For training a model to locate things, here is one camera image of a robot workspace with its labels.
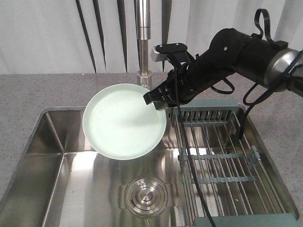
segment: stainless steel faucet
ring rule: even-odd
[[[136,0],[136,28],[139,43],[139,64],[137,72],[138,85],[152,87],[152,72],[148,70],[148,40],[151,38],[150,0]]]

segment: countertop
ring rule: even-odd
[[[153,86],[165,78],[164,73],[153,75]],[[253,82],[239,75],[229,78],[236,87],[232,95],[208,89],[199,97],[233,97],[242,103]],[[113,84],[135,84],[136,80],[133,73],[0,75],[0,198],[44,108],[85,106],[98,91]],[[257,88],[252,97],[256,98],[261,91],[264,89]],[[254,107],[250,118],[302,216],[303,98],[289,91],[274,93]],[[303,226],[302,217],[299,224]]]

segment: plate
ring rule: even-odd
[[[83,116],[83,130],[91,146],[102,155],[128,160],[154,149],[166,128],[165,110],[146,105],[149,90],[134,84],[117,84],[97,93]]]

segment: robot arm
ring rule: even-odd
[[[156,46],[152,51],[153,60],[168,60],[174,69],[164,82],[144,95],[146,104],[154,102],[157,109],[176,106],[175,77],[181,104],[189,103],[209,87],[230,94],[234,87],[226,77],[235,72],[256,85],[268,88],[269,93],[288,89],[303,96],[302,51],[292,50],[287,47],[287,42],[274,42],[270,38],[269,17],[265,20],[267,40],[263,40],[263,30],[258,23],[261,12],[264,18],[268,17],[265,9],[257,10],[255,24],[260,29],[259,35],[247,35],[234,28],[223,29],[214,36],[209,49],[196,59],[187,52],[184,44]],[[221,80],[232,91],[220,91],[213,87]]]

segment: drain cover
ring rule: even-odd
[[[164,183],[155,177],[135,180],[127,190],[126,204],[133,214],[141,218],[159,215],[167,204]]]

